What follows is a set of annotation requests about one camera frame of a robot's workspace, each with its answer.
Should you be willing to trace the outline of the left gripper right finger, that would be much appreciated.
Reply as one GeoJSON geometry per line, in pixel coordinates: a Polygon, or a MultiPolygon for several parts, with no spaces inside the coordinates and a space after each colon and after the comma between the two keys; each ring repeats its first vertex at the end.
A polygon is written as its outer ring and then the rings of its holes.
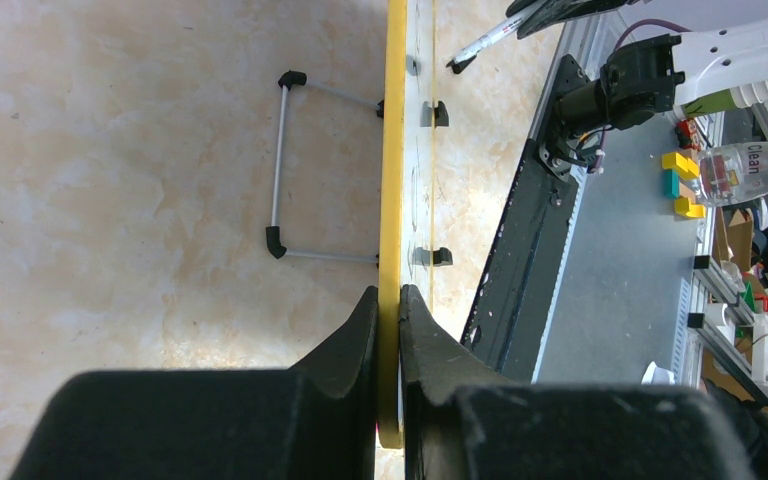
{"type": "Polygon", "coordinates": [[[475,479],[486,436],[468,396],[510,380],[450,336],[415,285],[401,287],[399,335],[405,477],[475,479]]]}

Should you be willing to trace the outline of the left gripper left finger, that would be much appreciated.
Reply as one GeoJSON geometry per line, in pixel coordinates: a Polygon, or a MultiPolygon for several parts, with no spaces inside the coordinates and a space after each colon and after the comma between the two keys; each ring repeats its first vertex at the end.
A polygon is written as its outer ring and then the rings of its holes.
{"type": "Polygon", "coordinates": [[[370,479],[377,406],[378,289],[366,288],[348,319],[291,370],[294,404],[289,479],[370,479]]]}

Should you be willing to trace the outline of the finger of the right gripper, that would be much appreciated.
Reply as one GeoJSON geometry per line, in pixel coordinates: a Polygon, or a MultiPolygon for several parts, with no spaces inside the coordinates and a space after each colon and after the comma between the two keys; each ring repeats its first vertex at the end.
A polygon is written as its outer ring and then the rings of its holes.
{"type": "Polygon", "coordinates": [[[539,0],[514,0],[506,9],[505,15],[508,18],[523,17],[529,18],[540,7],[539,0]]]}
{"type": "Polygon", "coordinates": [[[517,30],[517,38],[524,39],[558,23],[616,10],[632,5],[635,0],[539,0],[543,4],[537,12],[517,30]]]}

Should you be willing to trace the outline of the white marker pen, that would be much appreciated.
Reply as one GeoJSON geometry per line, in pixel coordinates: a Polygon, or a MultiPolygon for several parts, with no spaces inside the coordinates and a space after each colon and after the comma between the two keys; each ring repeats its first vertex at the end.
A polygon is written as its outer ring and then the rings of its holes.
{"type": "Polygon", "coordinates": [[[480,36],[477,40],[473,41],[458,51],[449,60],[449,62],[446,64],[446,67],[449,68],[455,75],[461,74],[474,61],[474,59],[481,51],[498,43],[509,35],[516,33],[517,30],[522,27],[532,16],[529,18],[507,17],[493,29],[489,30],[480,36]]]}

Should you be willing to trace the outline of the yellow-framed whiteboard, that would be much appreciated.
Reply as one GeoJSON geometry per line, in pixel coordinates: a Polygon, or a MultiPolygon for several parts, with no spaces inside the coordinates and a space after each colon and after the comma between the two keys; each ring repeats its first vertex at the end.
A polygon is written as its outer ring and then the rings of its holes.
{"type": "Polygon", "coordinates": [[[404,445],[399,305],[405,285],[433,299],[435,133],[449,124],[436,91],[436,4],[391,1],[387,12],[377,326],[377,432],[404,445]]]}

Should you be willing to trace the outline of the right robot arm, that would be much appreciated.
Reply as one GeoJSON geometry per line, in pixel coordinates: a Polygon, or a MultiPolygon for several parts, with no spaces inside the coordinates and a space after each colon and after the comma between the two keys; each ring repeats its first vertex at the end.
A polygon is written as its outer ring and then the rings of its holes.
{"type": "Polygon", "coordinates": [[[691,117],[711,96],[726,96],[738,108],[768,103],[768,18],[620,45],[597,78],[556,83],[540,134],[529,144],[548,167],[593,171],[603,154],[587,143],[601,130],[626,130],[674,109],[691,117]]]}

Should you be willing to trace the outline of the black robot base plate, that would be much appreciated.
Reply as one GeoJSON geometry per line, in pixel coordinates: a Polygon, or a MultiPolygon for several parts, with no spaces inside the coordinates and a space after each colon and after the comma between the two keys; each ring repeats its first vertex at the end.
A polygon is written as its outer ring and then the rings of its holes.
{"type": "Polygon", "coordinates": [[[530,383],[577,186],[540,157],[551,104],[587,82],[570,54],[547,80],[461,335],[476,358],[501,375],[530,383]]]}

